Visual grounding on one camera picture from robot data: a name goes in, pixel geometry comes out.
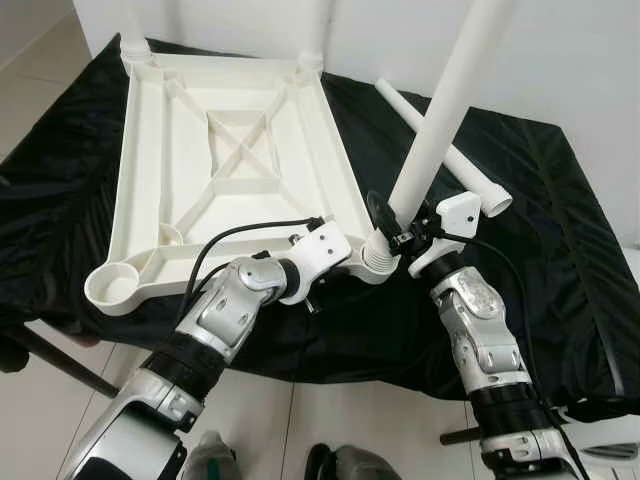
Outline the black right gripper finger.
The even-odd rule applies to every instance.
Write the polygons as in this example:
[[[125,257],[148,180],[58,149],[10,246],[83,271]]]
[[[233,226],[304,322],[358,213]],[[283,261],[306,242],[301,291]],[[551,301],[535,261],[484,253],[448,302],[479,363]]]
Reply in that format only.
[[[366,193],[366,210],[374,230],[380,232],[385,241],[397,242],[402,229],[397,223],[396,212],[390,207],[385,197],[375,189],[370,189]]]

